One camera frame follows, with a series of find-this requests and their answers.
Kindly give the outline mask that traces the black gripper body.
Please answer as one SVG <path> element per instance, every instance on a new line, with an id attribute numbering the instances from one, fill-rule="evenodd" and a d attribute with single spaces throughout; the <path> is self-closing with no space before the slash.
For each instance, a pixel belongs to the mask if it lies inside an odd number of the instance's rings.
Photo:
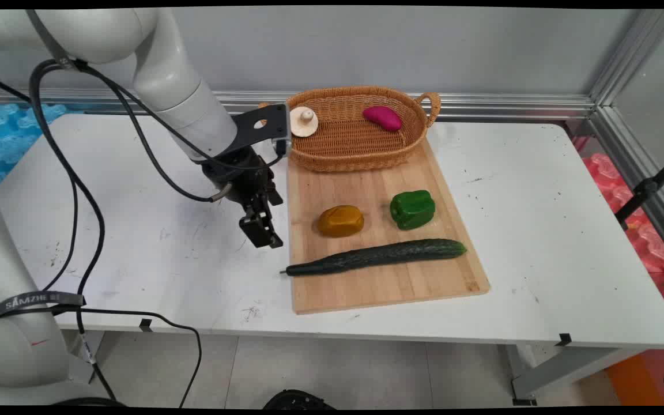
<path id="1" fill-rule="evenodd" d="M 228 199 L 245 215 L 269 215 L 269 205 L 284 203 L 270 164 L 251 147 L 227 153 L 218 162 L 202 162 L 201 171 L 218 190 L 211 202 Z"/>

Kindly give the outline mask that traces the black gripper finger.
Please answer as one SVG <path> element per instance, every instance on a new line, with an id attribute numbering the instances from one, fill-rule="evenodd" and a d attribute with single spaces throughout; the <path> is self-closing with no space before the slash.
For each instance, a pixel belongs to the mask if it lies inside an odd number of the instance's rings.
<path id="1" fill-rule="evenodd" d="M 256 243 L 258 248 L 270 247 L 271 249 L 284 246 L 284 242 L 274 229 L 272 214 L 267 196 L 259 196 L 256 203 L 256 215 L 262 228 L 260 241 Z"/>
<path id="2" fill-rule="evenodd" d="M 256 248 L 269 246 L 269 227 L 266 216 L 249 214 L 243 216 L 238 225 Z"/>

